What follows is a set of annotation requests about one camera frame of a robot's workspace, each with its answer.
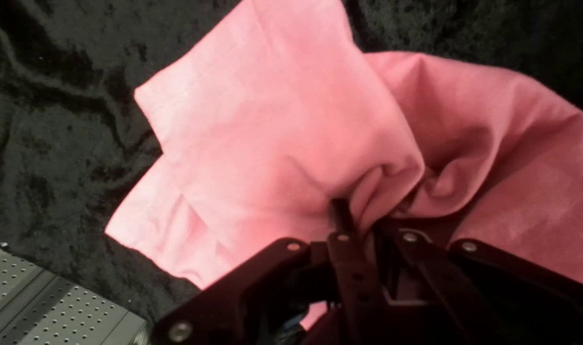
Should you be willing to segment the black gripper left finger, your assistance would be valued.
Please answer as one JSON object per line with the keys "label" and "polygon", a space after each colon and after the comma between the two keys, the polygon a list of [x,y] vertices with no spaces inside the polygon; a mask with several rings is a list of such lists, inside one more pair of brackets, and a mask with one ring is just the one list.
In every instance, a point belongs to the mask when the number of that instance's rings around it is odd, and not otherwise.
{"label": "black gripper left finger", "polygon": [[380,345],[382,305],[376,272],[370,267],[346,199],[332,201],[334,232],[328,236],[328,257],[336,272],[340,307],[353,345]]}

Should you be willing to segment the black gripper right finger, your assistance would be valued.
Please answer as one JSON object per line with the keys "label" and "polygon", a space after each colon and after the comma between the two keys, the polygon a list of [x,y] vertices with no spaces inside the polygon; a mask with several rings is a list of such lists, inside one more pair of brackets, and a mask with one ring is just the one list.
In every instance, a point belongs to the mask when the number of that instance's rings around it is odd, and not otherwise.
{"label": "black gripper right finger", "polygon": [[428,234],[380,221],[374,249],[403,345],[497,345],[487,299]]}

